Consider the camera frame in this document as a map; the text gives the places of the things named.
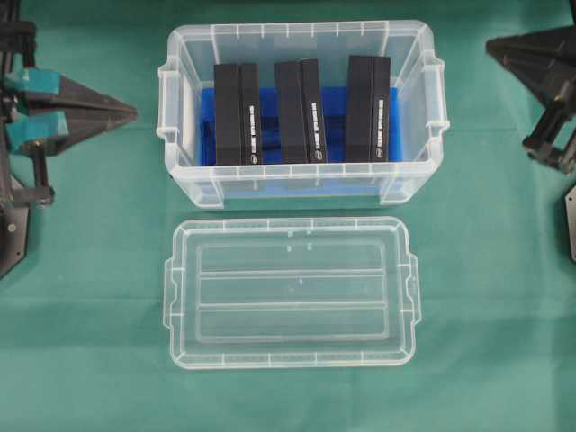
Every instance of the blue foam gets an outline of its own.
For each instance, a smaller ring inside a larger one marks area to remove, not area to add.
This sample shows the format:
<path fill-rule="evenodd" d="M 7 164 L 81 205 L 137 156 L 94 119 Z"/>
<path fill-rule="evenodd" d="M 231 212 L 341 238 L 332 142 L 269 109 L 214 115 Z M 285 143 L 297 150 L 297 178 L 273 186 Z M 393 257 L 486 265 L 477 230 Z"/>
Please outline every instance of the blue foam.
<path fill-rule="evenodd" d="M 322 87 L 322 103 L 324 124 L 326 126 L 328 162 L 345 162 L 346 88 Z M 275 88 L 260 89 L 260 117 L 262 120 L 264 163 L 267 165 L 282 164 Z M 214 89 L 205 88 L 202 90 L 203 167 L 211 167 L 216 163 L 216 139 L 214 131 Z M 390 161 L 401 162 L 400 109 L 398 106 L 398 90 L 395 87 L 390 89 L 390 128 L 388 140 Z"/>

